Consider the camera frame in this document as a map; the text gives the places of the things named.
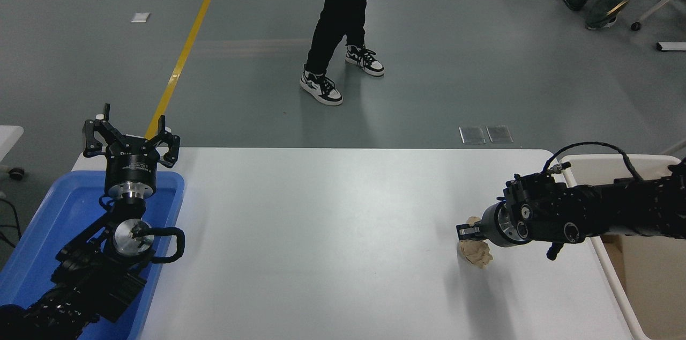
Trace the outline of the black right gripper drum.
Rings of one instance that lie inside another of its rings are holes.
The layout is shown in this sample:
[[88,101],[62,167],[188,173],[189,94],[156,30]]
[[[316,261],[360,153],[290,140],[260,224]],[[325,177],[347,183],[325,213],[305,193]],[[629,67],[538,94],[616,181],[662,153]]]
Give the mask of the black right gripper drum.
[[480,220],[480,232],[483,237],[497,245],[500,238],[499,222],[497,219],[500,205],[491,205],[485,209]]

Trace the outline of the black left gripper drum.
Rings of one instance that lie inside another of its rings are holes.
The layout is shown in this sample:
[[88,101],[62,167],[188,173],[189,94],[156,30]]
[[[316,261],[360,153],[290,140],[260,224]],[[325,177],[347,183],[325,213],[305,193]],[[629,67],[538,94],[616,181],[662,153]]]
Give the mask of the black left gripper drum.
[[106,147],[106,188],[127,182],[143,183],[155,188],[159,153],[151,147],[141,150],[143,145],[139,142],[128,144],[130,150],[124,150],[121,144]]

